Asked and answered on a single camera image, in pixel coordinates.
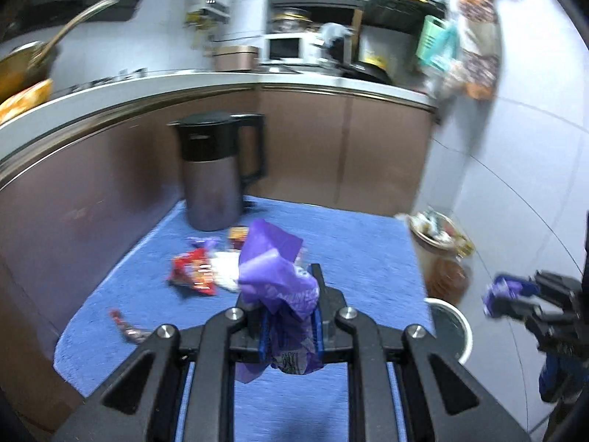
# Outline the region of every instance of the kettle lid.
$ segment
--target kettle lid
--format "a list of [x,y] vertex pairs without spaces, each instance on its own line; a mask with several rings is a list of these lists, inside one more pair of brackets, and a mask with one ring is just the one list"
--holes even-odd
[[180,126],[217,125],[232,123],[233,118],[225,111],[207,111],[183,117],[176,123]]

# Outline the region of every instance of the blue rug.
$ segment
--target blue rug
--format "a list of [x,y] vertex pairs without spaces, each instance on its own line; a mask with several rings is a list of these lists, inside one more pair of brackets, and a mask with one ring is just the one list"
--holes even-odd
[[[328,286],[340,289],[349,305],[380,324],[405,328],[420,323],[432,330],[423,281],[406,226],[393,218],[305,204],[251,198],[256,207],[241,224],[264,218],[304,240],[307,263],[320,263]],[[204,324],[233,306],[237,296],[223,290],[204,298],[166,282],[173,256],[186,252],[192,229],[180,202],[111,271],[70,320],[55,348],[55,370],[83,396],[135,349],[108,315],[119,308],[131,324],[180,329]],[[396,383],[391,383],[398,401]],[[307,376],[267,369],[254,382],[235,387],[236,442],[348,439],[345,364],[328,365]],[[405,431],[397,410],[401,440]]]

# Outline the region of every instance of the frying pan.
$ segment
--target frying pan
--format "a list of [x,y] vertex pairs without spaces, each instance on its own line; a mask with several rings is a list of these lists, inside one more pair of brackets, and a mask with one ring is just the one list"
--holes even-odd
[[347,66],[343,66],[344,78],[361,79],[362,81],[371,81],[373,83],[381,83],[383,85],[392,85],[393,81],[388,73],[382,68],[372,63],[364,63],[364,61],[358,61],[357,63],[351,63]]
[[100,0],[70,20],[49,43],[33,42],[19,46],[0,60],[0,103],[46,79],[57,58],[57,43],[75,26],[118,2]]

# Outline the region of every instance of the kitchen counter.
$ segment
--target kitchen counter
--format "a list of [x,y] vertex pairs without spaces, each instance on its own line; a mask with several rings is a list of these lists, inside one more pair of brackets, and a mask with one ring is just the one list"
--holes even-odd
[[49,101],[0,126],[0,161],[20,148],[70,122],[125,103],[166,93],[210,87],[291,87],[294,91],[329,89],[343,94],[372,95],[421,109],[432,110],[428,96],[399,87],[317,74],[280,75],[254,73],[177,72],[147,76],[89,88]]

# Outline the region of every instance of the pan handle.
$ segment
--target pan handle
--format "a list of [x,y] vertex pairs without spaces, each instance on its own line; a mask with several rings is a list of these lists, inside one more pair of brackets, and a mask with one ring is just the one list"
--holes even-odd
[[83,21],[86,21],[88,18],[93,17],[98,12],[118,3],[120,0],[100,0],[98,3],[93,4],[89,8],[86,8],[82,11],[79,15],[76,15],[73,19],[71,19],[57,35],[55,35],[49,43],[43,45],[43,48],[37,53],[35,56],[31,58],[29,62],[29,68],[36,66],[37,64],[43,61],[51,49],[57,45],[61,41],[61,39],[69,33],[75,26],[79,25]]

